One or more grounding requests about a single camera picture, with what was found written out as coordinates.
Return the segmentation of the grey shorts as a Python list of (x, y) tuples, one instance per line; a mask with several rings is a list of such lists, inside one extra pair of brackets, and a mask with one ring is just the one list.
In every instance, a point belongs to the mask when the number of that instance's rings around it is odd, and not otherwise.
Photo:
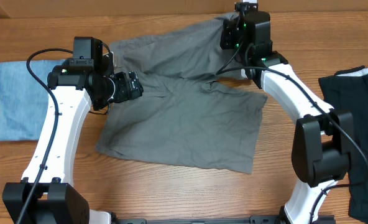
[(252, 172), (267, 97), (221, 84), (232, 51), (220, 46), (223, 14), (164, 35), (113, 42), (117, 71), (144, 88), (113, 105), (96, 150), (120, 159)]

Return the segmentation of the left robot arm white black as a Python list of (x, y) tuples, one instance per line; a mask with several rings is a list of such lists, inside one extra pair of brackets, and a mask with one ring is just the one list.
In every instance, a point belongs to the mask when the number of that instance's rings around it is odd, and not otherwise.
[(48, 75), (47, 115), (20, 182), (2, 201), (14, 223), (117, 223), (113, 212), (90, 209), (73, 186), (73, 165), (90, 108), (133, 100), (144, 91), (136, 72), (104, 75), (92, 66), (58, 65)]

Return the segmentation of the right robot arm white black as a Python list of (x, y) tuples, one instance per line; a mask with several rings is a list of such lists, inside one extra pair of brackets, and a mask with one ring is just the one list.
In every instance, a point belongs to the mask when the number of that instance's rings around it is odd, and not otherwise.
[(220, 46), (240, 57), (242, 75), (270, 94), (295, 124), (292, 166), (298, 177), (278, 215), (253, 216), (255, 223), (335, 223), (319, 216), (325, 198), (355, 164), (353, 117), (316, 96), (295, 74), (288, 60), (273, 50), (270, 15), (241, 14), (223, 22)]

